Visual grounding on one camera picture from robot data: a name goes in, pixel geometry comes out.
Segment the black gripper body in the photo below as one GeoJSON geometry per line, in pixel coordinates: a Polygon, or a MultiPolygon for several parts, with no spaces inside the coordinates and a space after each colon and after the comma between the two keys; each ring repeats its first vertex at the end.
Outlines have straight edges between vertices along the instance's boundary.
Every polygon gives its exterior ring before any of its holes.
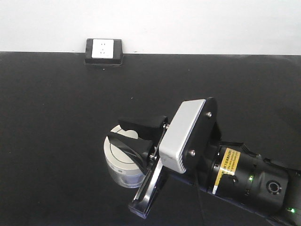
{"type": "Polygon", "coordinates": [[[198,190],[207,191],[210,189],[210,180],[217,159],[221,133],[216,121],[217,101],[213,97],[209,97],[205,101],[184,148],[185,173],[180,174],[163,166],[159,156],[160,142],[172,120],[168,120],[168,123],[163,126],[164,130],[160,140],[157,143],[153,142],[154,150],[149,155],[148,172],[137,194],[129,204],[129,209],[136,215],[142,218],[148,216],[153,202],[170,175],[195,185],[198,190]]]}

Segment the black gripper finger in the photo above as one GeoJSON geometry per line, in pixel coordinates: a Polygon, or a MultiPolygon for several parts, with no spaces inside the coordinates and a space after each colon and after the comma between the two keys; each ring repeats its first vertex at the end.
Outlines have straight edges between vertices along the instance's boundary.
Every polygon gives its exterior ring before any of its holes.
{"type": "Polygon", "coordinates": [[[107,137],[110,143],[125,153],[143,174],[147,174],[149,155],[154,150],[151,140],[134,139],[115,132],[109,132],[107,137]]]}
{"type": "Polygon", "coordinates": [[[118,118],[120,127],[127,130],[134,130],[137,132],[138,137],[143,140],[151,140],[157,143],[163,133],[163,126],[168,123],[166,116],[152,116],[149,118],[118,118]]]}

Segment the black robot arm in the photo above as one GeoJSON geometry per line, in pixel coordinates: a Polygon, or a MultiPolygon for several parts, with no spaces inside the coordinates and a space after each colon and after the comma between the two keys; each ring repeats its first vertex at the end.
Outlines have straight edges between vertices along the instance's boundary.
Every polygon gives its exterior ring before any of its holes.
{"type": "Polygon", "coordinates": [[[129,203],[146,218],[169,176],[265,218],[274,226],[301,223],[301,170],[251,152],[244,143],[222,141],[213,97],[181,103],[171,121],[120,118],[121,130],[107,134],[110,145],[129,157],[144,174],[129,203]]]}

